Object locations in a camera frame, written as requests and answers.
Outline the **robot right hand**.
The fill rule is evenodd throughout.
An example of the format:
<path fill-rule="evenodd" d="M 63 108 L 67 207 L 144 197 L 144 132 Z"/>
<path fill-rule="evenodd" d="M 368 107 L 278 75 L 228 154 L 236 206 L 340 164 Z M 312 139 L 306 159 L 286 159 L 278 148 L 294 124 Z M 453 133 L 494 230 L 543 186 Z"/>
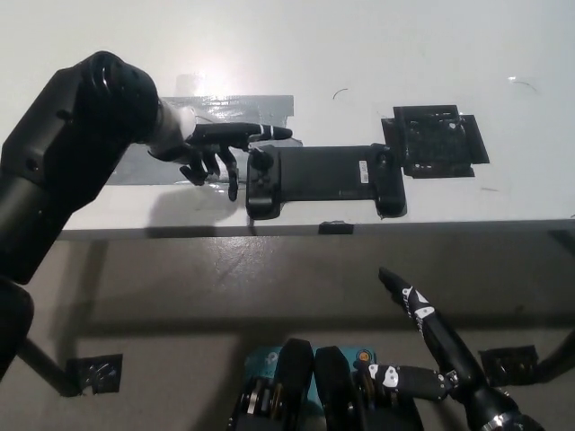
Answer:
<path fill-rule="evenodd" d="M 378 277 L 393 301 L 414 322 L 438 364 L 437 370 L 407 365 L 369 364 L 356 361 L 358 374 L 370 379 L 385 394 L 440 401 L 448 395 L 463 400 L 487 385 L 473 354 L 438 309 L 412 284 L 387 268 Z"/>

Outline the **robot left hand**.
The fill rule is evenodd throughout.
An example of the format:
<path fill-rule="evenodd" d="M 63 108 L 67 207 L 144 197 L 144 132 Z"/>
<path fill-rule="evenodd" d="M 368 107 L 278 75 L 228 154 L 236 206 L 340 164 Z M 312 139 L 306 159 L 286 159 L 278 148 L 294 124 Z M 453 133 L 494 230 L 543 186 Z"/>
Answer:
<path fill-rule="evenodd" d="M 239 170 L 230 148 L 251 151 L 251 144 L 260 141 L 287 140 L 293 136 L 291 129 L 270 125 L 232 122 L 197 125 L 185 139 L 183 176 L 193 185 L 202 186 L 210 175 L 219 176 L 217 159 L 226 167 L 229 179 L 228 198 L 234 202 L 238 194 Z"/>

